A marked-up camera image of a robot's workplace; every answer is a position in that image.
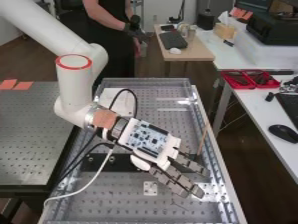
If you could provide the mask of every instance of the monitor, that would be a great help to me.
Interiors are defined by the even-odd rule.
[[[236,7],[252,12],[268,12],[272,4],[273,0],[236,0]]]

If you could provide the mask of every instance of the cardboard box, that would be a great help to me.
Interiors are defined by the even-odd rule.
[[[233,39],[236,28],[233,26],[227,26],[224,23],[217,23],[213,32],[221,39]]]

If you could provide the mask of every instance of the person's hand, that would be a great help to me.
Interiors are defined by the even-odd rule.
[[[134,38],[134,42],[135,42],[135,49],[136,49],[136,58],[139,58],[142,57],[142,44],[136,37]]]

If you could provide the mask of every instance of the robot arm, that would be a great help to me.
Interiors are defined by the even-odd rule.
[[[100,137],[132,151],[132,162],[142,170],[180,196],[201,198],[199,185],[172,166],[176,162],[209,177],[209,170],[188,159],[181,139],[146,121],[123,118],[92,100],[92,85],[108,62],[106,49],[88,44],[32,0],[0,0],[0,15],[59,56],[56,114],[83,129],[100,128]],[[99,120],[108,120],[104,116],[110,124],[100,124]]]

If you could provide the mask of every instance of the keyboard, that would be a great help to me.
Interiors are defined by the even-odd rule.
[[[171,48],[184,49],[188,47],[188,42],[179,31],[162,33],[160,38],[167,50],[171,50]]]
[[[298,129],[298,95],[279,93],[276,97]]]

